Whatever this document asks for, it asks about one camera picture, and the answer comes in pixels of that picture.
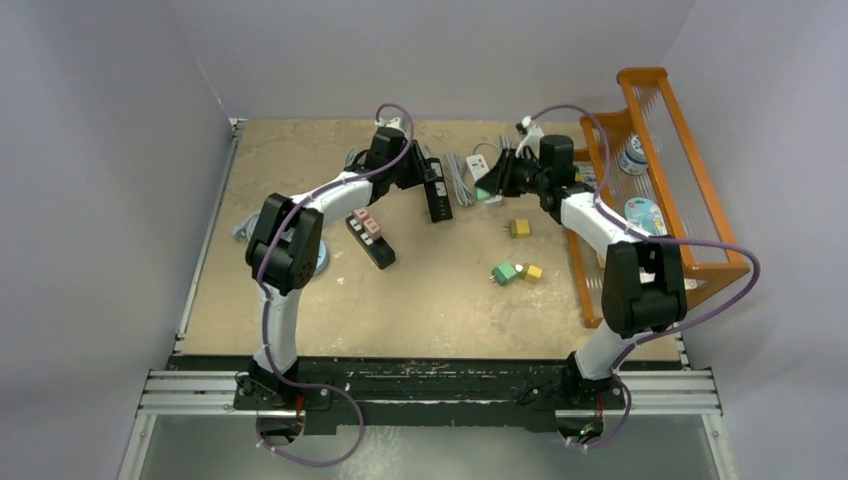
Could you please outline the yellow plug adapter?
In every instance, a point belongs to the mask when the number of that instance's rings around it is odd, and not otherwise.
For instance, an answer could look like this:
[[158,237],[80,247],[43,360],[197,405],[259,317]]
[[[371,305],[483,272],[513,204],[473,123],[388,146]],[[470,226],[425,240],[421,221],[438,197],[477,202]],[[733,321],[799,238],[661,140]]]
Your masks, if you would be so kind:
[[507,224],[507,231],[513,239],[527,238],[532,233],[530,222],[524,218],[510,220]]

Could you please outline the black strip with pink plugs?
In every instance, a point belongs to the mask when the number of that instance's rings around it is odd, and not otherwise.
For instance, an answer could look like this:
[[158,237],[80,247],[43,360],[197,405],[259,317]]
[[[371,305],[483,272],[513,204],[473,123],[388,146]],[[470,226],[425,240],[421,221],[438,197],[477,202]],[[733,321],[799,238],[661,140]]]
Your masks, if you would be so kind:
[[352,212],[346,218],[346,228],[378,269],[384,270],[396,262],[396,252],[384,238],[383,233],[381,238],[372,241]]

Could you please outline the green plug adapter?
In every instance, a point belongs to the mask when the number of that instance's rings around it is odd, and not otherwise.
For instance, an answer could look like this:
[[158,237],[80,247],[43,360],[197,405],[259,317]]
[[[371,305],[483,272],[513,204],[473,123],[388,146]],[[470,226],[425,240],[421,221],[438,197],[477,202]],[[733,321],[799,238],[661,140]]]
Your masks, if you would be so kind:
[[505,286],[515,280],[518,275],[519,273],[515,265],[504,262],[492,269],[490,279],[499,286]]

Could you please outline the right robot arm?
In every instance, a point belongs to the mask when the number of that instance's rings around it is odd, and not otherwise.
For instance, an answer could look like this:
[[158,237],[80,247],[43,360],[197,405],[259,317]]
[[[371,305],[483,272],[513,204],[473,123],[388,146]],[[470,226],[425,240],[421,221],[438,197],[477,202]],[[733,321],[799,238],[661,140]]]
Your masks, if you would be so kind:
[[628,351],[682,320],[688,305],[679,246],[628,226],[577,175],[572,139],[544,135],[537,149],[503,150],[475,186],[503,197],[536,195],[543,211],[603,260],[603,320],[569,356],[561,381],[564,399],[584,407],[599,396]]

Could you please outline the black strip with green USB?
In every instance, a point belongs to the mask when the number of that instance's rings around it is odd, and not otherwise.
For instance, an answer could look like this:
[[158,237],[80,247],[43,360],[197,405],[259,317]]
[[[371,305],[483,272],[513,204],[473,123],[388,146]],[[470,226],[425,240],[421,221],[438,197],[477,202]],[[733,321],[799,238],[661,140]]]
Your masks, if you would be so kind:
[[430,220],[439,223],[453,218],[453,210],[445,182],[441,162],[436,158],[428,159],[434,177],[424,183]]

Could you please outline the black aluminium robot base frame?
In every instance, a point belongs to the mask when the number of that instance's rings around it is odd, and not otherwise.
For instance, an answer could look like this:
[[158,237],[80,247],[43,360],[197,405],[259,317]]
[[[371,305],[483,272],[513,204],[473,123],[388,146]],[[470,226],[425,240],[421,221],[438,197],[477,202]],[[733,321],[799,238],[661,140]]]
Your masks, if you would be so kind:
[[629,362],[613,380],[570,377],[563,360],[304,357],[297,385],[244,357],[178,356],[150,373],[140,408],[158,415],[258,417],[267,428],[332,435],[341,426],[518,427],[595,436],[624,414],[709,415],[707,371]]

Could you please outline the yellow plug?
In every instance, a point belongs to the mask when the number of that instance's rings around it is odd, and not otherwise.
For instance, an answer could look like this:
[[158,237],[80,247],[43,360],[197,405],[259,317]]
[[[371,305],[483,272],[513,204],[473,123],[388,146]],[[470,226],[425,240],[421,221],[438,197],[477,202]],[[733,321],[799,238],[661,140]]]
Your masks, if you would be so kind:
[[543,275],[543,270],[540,267],[529,263],[518,264],[516,270],[520,279],[531,284],[537,284]]

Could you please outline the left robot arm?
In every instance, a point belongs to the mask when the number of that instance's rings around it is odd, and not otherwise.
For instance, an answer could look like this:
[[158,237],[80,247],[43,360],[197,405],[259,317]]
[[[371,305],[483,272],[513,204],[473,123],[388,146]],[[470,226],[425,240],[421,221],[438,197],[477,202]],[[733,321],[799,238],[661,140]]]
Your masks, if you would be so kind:
[[359,161],[305,193],[269,195],[248,241],[245,261],[260,291],[260,347],[251,376],[272,408],[297,399],[296,327],[300,297],[317,268],[325,226],[368,207],[392,186],[406,189],[426,179],[426,162],[410,134],[383,126]]

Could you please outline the white power strip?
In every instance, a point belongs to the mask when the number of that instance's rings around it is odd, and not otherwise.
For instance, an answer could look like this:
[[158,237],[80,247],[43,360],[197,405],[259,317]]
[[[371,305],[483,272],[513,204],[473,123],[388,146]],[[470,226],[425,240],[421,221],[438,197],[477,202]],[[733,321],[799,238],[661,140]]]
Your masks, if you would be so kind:
[[[481,179],[490,171],[488,163],[482,154],[472,154],[468,156],[465,159],[465,163],[474,181]],[[501,195],[492,195],[492,198],[482,202],[487,205],[495,205],[500,204],[503,201],[503,197]]]

